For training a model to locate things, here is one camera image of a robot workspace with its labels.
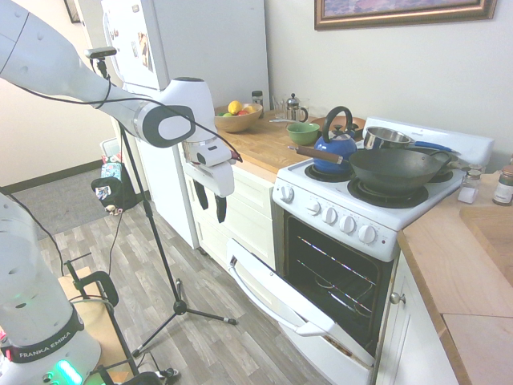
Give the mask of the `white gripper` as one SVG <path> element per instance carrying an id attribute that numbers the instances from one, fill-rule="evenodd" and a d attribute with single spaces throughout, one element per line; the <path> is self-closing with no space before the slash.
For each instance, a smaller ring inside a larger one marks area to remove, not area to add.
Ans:
<path id="1" fill-rule="evenodd" d="M 231 151 L 218 138 L 200 142 L 185 141 L 183 148 L 186 160 L 184 171 L 194 180 L 201 208 L 208 209 L 206 187 L 216 194 L 216 217 L 219 223 L 223 223 L 227 212 L 225 197 L 235 189 Z"/>

